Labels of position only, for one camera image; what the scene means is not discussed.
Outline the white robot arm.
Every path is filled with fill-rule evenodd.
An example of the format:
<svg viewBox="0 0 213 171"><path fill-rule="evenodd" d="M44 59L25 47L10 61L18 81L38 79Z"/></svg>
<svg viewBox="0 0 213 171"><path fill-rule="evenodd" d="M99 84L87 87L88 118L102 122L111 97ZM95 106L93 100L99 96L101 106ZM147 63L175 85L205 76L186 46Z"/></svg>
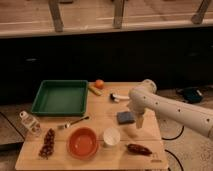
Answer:
<svg viewBox="0 0 213 171"><path fill-rule="evenodd" d="M128 108L140 129L146 109L163 114L213 141L213 109L208 109L156 94L157 86L145 79L129 91Z"/></svg>

